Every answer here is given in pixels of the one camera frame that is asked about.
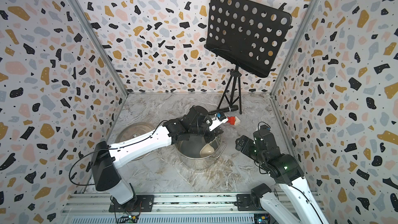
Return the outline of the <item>stainless steel pot lid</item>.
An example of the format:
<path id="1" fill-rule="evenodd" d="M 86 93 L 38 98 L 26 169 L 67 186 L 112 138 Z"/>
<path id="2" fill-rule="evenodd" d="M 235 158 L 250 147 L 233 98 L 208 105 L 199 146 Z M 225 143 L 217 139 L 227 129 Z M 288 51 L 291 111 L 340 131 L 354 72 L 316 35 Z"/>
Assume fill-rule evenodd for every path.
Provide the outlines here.
<path id="1" fill-rule="evenodd" d="M 115 143 L 122 143 L 130 139 L 134 139 L 155 129 L 155 126 L 148 122 L 138 122 L 127 126 L 117 136 Z"/>

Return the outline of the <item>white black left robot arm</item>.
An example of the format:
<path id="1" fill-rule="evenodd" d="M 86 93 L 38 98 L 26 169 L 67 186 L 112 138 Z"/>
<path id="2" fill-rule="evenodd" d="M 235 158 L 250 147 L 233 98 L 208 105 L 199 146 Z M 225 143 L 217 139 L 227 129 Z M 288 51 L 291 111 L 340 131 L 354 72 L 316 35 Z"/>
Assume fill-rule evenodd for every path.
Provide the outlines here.
<path id="1" fill-rule="evenodd" d="M 186 115 L 164 120 L 153 131 L 136 138 L 112 145 L 100 142 L 89 153 L 93 184 L 97 191 L 111 194 L 114 212 L 132 212 L 140 203 L 133 186 L 123 179 L 120 168 L 137 157 L 181 141 L 202 138 L 210 143 L 223 133 L 220 126 L 227 121 L 223 112 L 209 113 L 201 106 L 192 106 Z"/>

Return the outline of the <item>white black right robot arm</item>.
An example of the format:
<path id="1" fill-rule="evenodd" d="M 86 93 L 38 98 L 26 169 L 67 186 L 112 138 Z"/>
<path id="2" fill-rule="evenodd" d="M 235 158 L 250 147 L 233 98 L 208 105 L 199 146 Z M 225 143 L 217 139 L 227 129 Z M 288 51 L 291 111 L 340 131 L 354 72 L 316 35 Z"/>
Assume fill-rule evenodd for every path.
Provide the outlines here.
<path id="1" fill-rule="evenodd" d="M 270 126 L 261 121 L 253 138 L 242 136 L 235 141 L 237 151 L 251 158 L 259 172 L 275 183 L 264 183 L 250 191 L 248 200 L 238 200 L 240 208 L 266 211 L 278 224 L 326 224 L 327 218 L 313 196 L 297 160 L 282 153 Z"/>

